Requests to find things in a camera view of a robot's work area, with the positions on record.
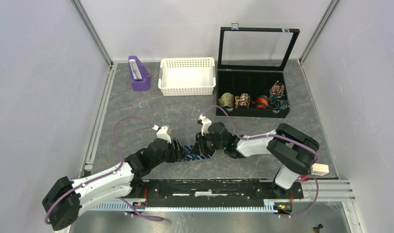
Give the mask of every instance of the rolled necktie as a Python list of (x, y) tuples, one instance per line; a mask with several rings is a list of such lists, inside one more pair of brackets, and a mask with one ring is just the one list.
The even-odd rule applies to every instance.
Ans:
[(277, 81), (271, 88), (270, 88), (270, 95), (283, 95), (284, 94), (284, 85)]
[(235, 99), (235, 102), (234, 102), (234, 103), (235, 103), (235, 106), (234, 106), (234, 107), (235, 107), (235, 108), (238, 108), (238, 104), (239, 104), (239, 102), (240, 102), (240, 96), (235, 96), (234, 99)]
[(239, 108), (248, 108), (250, 105), (250, 96), (247, 93), (242, 93), (238, 102)]
[(269, 107), (268, 97), (266, 95), (259, 96), (257, 100), (254, 102), (255, 108), (266, 109)]
[(224, 93), (218, 99), (218, 103), (219, 103), (220, 107), (232, 108), (233, 107), (233, 102), (234, 102), (234, 96), (231, 93), (229, 93), (229, 92)]
[(271, 95), (268, 100), (272, 109), (286, 109), (290, 107), (288, 100), (283, 100), (285, 95)]

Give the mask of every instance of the metal bracket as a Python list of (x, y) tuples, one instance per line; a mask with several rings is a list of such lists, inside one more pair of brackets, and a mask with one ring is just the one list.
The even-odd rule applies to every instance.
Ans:
[(101, 130), (107, 111), (108, 101), (111, 95), (111, 89), (113, 87), (114, 76), (117, 69), (117, 64), (113, 65), (108, 73), (107, 79), (104, 83), (103, 92), (101, 99), (98, 104), (98, 110), (96, 119), (93, 125), (93, 131), (91, 132), (90, 140), (85, 149), (85, 163), (83, 164), (81, 177), (90, 176), (91, 170), (93, 169), (94, 159), (96, 157), (97, 145), (99, 144)]
[(320, 37), (321, 32), (325, 28), (328, 20), (330, 19), (331, 15), (333, 14), (334, 10), (336, 9), (338, 3), (340, 0), (331, 0), (326, 11), (324, 12), (323, 17), (321, 18), (320, 22), (318, 23), (310, 41), (308, 42), (306, 49), (304, 50), (303, 54), (301, 55), (299, 61), (301, 63), (304, 63), (304, 61), (307, 59), (307, 57), (310, 54), (310, 51), (312, 50), (314, 44), (316, 43), (317, 39)]
[(238, 30), (238, 23), (231, 23), (232, 30)]
[(366, 232), (357, 216), (355, 202), (343, 202), (345, 216), (352, 233)]
[[(310, 202), (315, 197), (316, 185), (314, 180), (302, 182), (303, 199), (294, 199), (295, 202)], [(355, 202), (353, 191), (349, 181), (343, 180), (318, 180), (319, 192), (317, 202)], [(269, 199), (264, 201), (285, 202), (287, 199)]]
[(113, 65), (113, 60), (107, 53), (107, 50), (102, 43), (99, 35), (96, 32), (96, 29), (94, 28), (93, 23), (91, 22), (90, 18), (88, 17), (87, 12), (85, 11), (81, 0), (71, 0), (72, 4), (76, 8), (77, 13), (80, 15), (80, 18), (82, 19), (82, 22), (84, 26), (86, 27), (88, 33), (90, 34), (91, 38), (94, 40), (95, 44), (97, 45), (97, 48), (100, 50), (101, 55), (103, 56), (105, 62), (111, 67)]
[[(144, 199), (127, 199), (133, 205), (134, 203), (144, 203)], [(277, 213), (273, 208), (274, 202), (265, 201), (264, 207), (146, 207), (136, 209), (139, 212), (153, 211), (153, 212), (251, 212), (251, 213)], [(95, 206), (90, 211), (131, 211), (121, 200), (110, 200)]]

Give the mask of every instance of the purple holder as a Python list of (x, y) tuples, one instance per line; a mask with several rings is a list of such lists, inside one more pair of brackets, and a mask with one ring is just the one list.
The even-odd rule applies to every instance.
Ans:
[[(130, 60), (134, 59), (137, 63), (138, 70), (141, 74), (142, 79), (136, 80), (134, 78), (133, 70), (130, 66)], [(137, 56), (130, 56), (129, 57), (129, 69), (130, 69), (130, 77), (131, 77), (131, 85), (134, 91), (147, 91), (150, 90), (150, 83), (151, 78), (150, 74), (148, 73), (147, 69), (144, 65), (138, 60)]]

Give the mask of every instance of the cable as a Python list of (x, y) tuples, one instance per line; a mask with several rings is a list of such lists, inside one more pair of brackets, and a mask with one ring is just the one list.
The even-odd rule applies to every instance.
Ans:
[(122, 200), (124, 203), (126, 203), (137, 215), (134, 215), (135, 217), (142, 217), (144, 219), (147, 219), (149, 221), (153, 221), (153, 222), (161, 222), (164, 221), (163, 217), (159, 217), (159, 216), (148, 216), (148, 215), (143, 215), (140, 212), (138, 212), (132, 205), (130, 205), (130, 203), (125, 200), (124, 198), (118, 198), (120, 200)]
[(113, 171), (110, 171), (110, 172), (105, 173), (105, 174), (103, 174), (103, 175), (101, 175), (101, 176), (95, 177), (95, 178), (93, 178), (93, 179), (91, 179), (91, 180), (89, 180), (89, 181), (86, 181), (86, 182), (84, 182), (84, 183), (81, 183), (81, 184), (79, 184), (78, 186), (76, 186), (76, 187), (74, 187), (74, 188), (68, 190), (68, 191), (65, 192), (63, 195), (61, 195), (61, 196), (59, 197), (59, 199), (57, 199), (57, 200), (53, 203), (53, 205), (51, 205), (51, 207), (49, 208), (49, 210), (48, 210), (47, 213), (46, 213), (46, 216), (44, 217), (44, 222), (45, 222), (47, 225), (50, 224), (50, 222), (49, 222), (49, 216), (50, 216), (51, 212), (52, 212), (53, 209), (58, 205), (58, 203), (60, 203), (65, 197), (67, 197), (67, 196), (70, 195), (72, 192), (76, 191), (77, 189), (82, 188), (82, 187), (85, 187), (86, 185), (88, 185), (88, 184), (91, 183), (91, 182), (94, 182), (94, 181), (97, 181), (97, 180), (99, 180), (99, 179), (101, 179), (101, 178), (104, 178), (104, 177), (106, 177), (106, 176), (109, 176), (109, 175), (111, 175), (113, 172), (118, 172), (118, 170), (123, 166), (123, 164), (124, 164), (124, 153), (123, 153), (123, 150), (121, 149), (121, 147), (118, 145), (117, 137), (116, 137), (115, 133), (116, 133), (116, 131), (117, 131), (117, 126), (118, 126), (122, 121), (124, 121), (124, 120), (126, 120), (126, 119), (130, 119), (130, 118), (139, 119), (139, 120), (142, 120), (142, 121), (144, 121), (145, 123), (149, 124), (151, 127), (154, 126), (154, 124), (152, 124), (150, 121), (148, 121), (148, 120), (146, 120), (146, 119), (144, 119), (144, 118), (138, 117), (138, 116), (125, 116), (125, 117), (121, 118), (121, 120), (119, 120), (119, 121), (115, 124), (115, 126), (114, 126), (114, 132), (113, 132), (114, 143), (115, 143), (115, 146), (116, 146), (117, 149), (118, 149), (118, 152), (120, 153), (120, 158), (121, 158), (121, 161), (120, 161), (120, 164), (118, 165), (118, 167), (117, 167), (116, 169), (114, 169)]
[(288, 201), (288, 204), (290, 205), (291, 203), (293, 203), (293, 201), (294, 201), (293, 192), (290, 191), (290, 200)]
[(305, 145), (303, 145), (303, 144), (301, 144), (301, 143), (299, 143), (299, 142), (297, 142), (297, 141), (294, 141), (294, 140), (292, 140), (292, 139), (290, 139), (290, 138), (287, 138), (287, 137), (285, 137), (285, 136), (281, 136), (281, 135), (277, 135), (277, 134), (265, 134), (265, 135), (255, 136), (255, 137), (246, 137), (246, 138), (243, 138), (243, 137), (241, 137), (241, 136), (237, 133), (233, 121), (231, 120), (230, 116), (227, 114), (227, 112), (226, 112), (222, 107), (220, 107), (220, 106), (218, 106), (218, 105), (213, 105), (213, 106), (209, 107), (208, 109), (206, 109), (206, 110), (202, 113), (202, 115), (205, 116), (206, 113), (207, 113), (210, 109), (212, 109), (212, 108), (214, 108), (214, 107), (220, 109), (221, 111), (223, 111), (223, 113), (227, 116), (227, 118), (229, 119), (229, 121), (230, 121), (230, 123), (231, 123), (231, 126), (232, 126), (233, 129), (234, 129), (235, 135), (236, 135), (240, 140), (247, 140), (247, 141), (248, 141), (248, 140), (254, 140), (254, 139), (265, 138), (265, 137), (275, 137), (275, 138), (283, 139), (284, 141), (287, 141), (287, 142), (291, 142), (291, 143), (293, 143), (293, 144), (295, 144), (295, 145), (297, 145), (297, 146), (299, 146), (299, 147), (301, 147), (301, 148), (304, 148), (304, 149), (310, 151), (311, 153), (313, 153), (313, 154), (315, 155), (315, 160), (314, 160), (313, 163), (317, 163), (317, 162), (320, 160), (320, 155), (319, 155), (315, 150), (313, 150), (313, 149), (311, 149), (310, 147), (305, 146)]
[(297, 181), (302, 182), (302, 181), (308, 181), (309, 177), (305, 176), (303, 178), (300, 177), (300, 179), (297, 179)]
[(288, 213), (289, 215), (291, 214), (291, 212), (288, 212), (287, 210), (285, 210), (285, 209), (281, 209), (282, 211), (284, 211), (284, 212), (286, 212), (286, 213)]
[(279, 215), (279, 218), (280, 217), (282, 217), (282, 218), (292, 218), (292, 217), (295, 217), (295, 216), (299, 216), (299, 215), (305, 214), (314, 206), (315, 202), (317, 201), (317, 197), (318, 197), (318, 181), (317, 181), (317, 179), (314, 176), (310, 176), (309, 178), (312, 178), (315, 181), (315, 189), (316, 189), (315, 190), (314, 200), (312, 201), (310, 206), (308, 206), (307, 209), (305, 209), (305, 210), (303, 210), (303, 211), (301, 211), (301, 212), (299, 212), (297, 214), (293, 214), (293, 215), (289, 215), (289, 216)]

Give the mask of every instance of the gray table surface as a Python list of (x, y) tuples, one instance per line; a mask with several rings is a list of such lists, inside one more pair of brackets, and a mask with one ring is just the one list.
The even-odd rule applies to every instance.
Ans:
[[(128, 64), (118, 64), (116, 68), (94, 160), (93, 174), (108, 169), (120, 161), (113, 141), (113, 128), (122, 117), (141, 116), (159, 126), (170, 125), (171, 137), (178, 138), (183, 145), (193, 145), (195, 134), (201, 130), (201, 126), (197, 124), (199, 115), (215, 104), (215, 92), (211, 96), (163, 96), (158, 88), (160, 63), (145, 63), (145, 66), (151, 75), (151, 88), (144, 92), (132, 90)], [(296, 60), (289, 60), (284, 70), (284, 78), (291, 108), (288, 116), (285, 119), (232, 117), (236, 130), (239, 134), (256, 135), (274, 130), (280, 123), (292, 125), (320, 143), (319, 163), (328, 164), (330, 169), (330, 173), (325, 177), (336, 177), (306, 80)], [(227, 118), (216, 116), (214, 109), (206, 116), (213, 122), (223, 122), (232, 132)], [(125, 157), (146, 147), (156, 138), (155, 131), (137, 119), (122, 122), (117, 128), (116, 135)], [(235, 160), (218, 151), (212, 159), (161, 164), (144, 178), (273, 178), (280, 167), (281, 163), (270, 154)]]

